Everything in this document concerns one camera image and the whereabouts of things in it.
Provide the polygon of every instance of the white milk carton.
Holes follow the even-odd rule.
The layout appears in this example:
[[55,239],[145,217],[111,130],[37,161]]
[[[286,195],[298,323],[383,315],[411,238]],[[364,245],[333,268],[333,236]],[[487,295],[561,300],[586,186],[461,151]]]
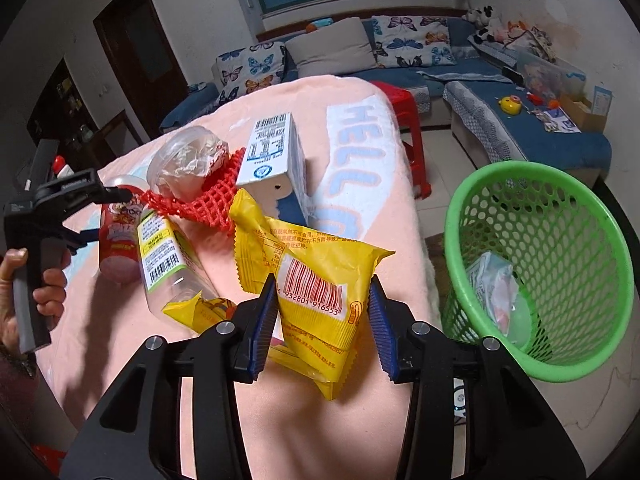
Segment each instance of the white milk carton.
[[291,113],[255,123],[236,187],[247,190],[266,216],[308,226],[305,154]]

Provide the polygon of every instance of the yellow snack package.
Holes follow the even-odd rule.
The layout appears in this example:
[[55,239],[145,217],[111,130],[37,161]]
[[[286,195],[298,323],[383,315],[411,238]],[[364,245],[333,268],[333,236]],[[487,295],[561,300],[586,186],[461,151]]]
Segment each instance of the yellow snack package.
[[188,326],[198,334],[217,322],[231,319],[236,311],[236,304],[225,298],[203,300],[202,292],[187,301],[167,303],[162,312],[177,322]]
[[269,356],[335,399],[355,358],[371,277],[394,252],[265,217],[244,189],[229,217],[242,288],[260,294],[269,273],[276,276],[284,345],[272,346]]

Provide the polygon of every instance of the red can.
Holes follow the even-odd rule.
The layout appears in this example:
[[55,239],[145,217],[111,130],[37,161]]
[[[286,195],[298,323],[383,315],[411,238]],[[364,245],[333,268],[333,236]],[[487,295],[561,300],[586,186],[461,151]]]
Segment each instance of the red can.
[[145,180],[131,175],[111,178],[107,187],[122,187],[133,193],[127,203],[102,204],[98,252],[100,272],[116,283],[140,279],[137,228],[143,205],[140,195],[148,189]]

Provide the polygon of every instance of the butterfly pattern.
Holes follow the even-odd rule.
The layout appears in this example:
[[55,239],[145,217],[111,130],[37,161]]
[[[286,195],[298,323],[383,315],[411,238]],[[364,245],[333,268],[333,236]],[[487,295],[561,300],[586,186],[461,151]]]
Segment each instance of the butterfly pattern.
[[273,46],[273,41],[265,41],[264,43],[258,43],[257,45],[250,46],[249,50],[251,52],[257,52],[261,48],[263,48],[264,50],[267,50],[268,48],[271,48],[272,46]]
[[247,81],[244,82],[244,86],[246,88],[246,92],[248,94],[251,94],[256,90],[260,90],[262,88],[267,88],[267,86],[271,86],[272,81],[273,81],[273,74],[260,79],[260,81],[252,81],[251,79],[248,79]]
[[384,57],[388,56],[388,53],[386,52],[386,50],[384,48],[382,48],[382,42],[376,41],[376,50],[375,50],[374,54],[376,56],[384,56]]
[[371,20],[371,24],[373,25],[373,33],[377,36],[382,36],[382,29],[380,28],[380,22],[373,18]]
[[418,43],[415,40],[411,40],[409,38],[394,38],[394,40],[391,43],[389,43],[386,47],[392,48],[392,49],[407,48],[407,47],[422,49],[424,48],[424,45],[421,43]]
[[235,81],[240,76],[240,71],[242,67],[239,66],[233,69],[231,72],[227,72],[226,70],[222,71],[222,84],[226,85],[230,81]]
[[[442,58],[446,59],[449,62],[442,63]],[[451,64],[451,62],[454,61],[454,58],[451,53],[451,50],[448,47],[443,46],[442,48],[438,48],[437,46],[434,46],[431,49],[431,60],[433,61],[434,65],[440,65],[440,64]]]
[[437,16],[423,16],[420,20],[420,26],[424,27],[429,25],[430,23],[440,23],[441,25],[447,26],[446,18],[438,18]]
[[[450,20],[447,18],[372,16],[371,20],[372,47],[378,64],[386,68],[412,68],[456,63],[449,44]],[[436,52],[432,52],[433,47],[437,47]]]
[[218,97],[218,105],[222,106],[227,104],[229,101],[233,101],[236,97],[238,97],[238,91],[240,87],[236,86],[231,92],[225,94],[225,89],[222,89],[220,92],[220,96]]
[[418,32],[418,29],[415,28],[414,20],[412,20],[409,16],[392,16],[386,28],[395,28],[395,27],[398,27],[399,30],[409,29],[414,32]]
[[427,32],[424,41],[425,44],[449,43],[449,35],[446,32]]
[[251,67],[250,71],[252,75],[256,75],[258,72],[266,74],[273,64],[273,54],[269,54],[263,62],[259,62],[253,57],[250,57],[247,62],[249,63],[249,67]]
[[411,63],[408,63],[404,60],[404,57],[396,57],[396,62],[398,66],[408,68],[412,66],[422,66],[422,56],[415,56]]
[[281,82],[286,56],[281,41],[266,41],[218,56],[216,67],[223,88],[219,97],[207,105],[212,107],[210,112],[245,94]]
[[222,60],[222,61],[227,61],[229,59],[231,59],[232,57],[238,57],[240,56],[240,53],[244,50],[244,48],[239,48],[238,50],[232,50],[231,52],[225,52],[224,54],[220,54],[218,57]]

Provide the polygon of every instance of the human hand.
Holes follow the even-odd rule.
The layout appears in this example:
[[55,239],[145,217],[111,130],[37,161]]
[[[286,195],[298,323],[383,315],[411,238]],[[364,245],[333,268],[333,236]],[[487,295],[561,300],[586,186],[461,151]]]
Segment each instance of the human hand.
[[[14,355],[19,355],[18,322],[14,309],[14,271],[27,263],[27,249],[9,249],[0,264],[0,343]],[[66,276],[62,269],[71,263],[71,253],[65,251],[60,269],[47,269],[42,273],[45,286],[33,291],[38,311],[47,316],[47,326],[53,330],[62,313],[66,299]]]

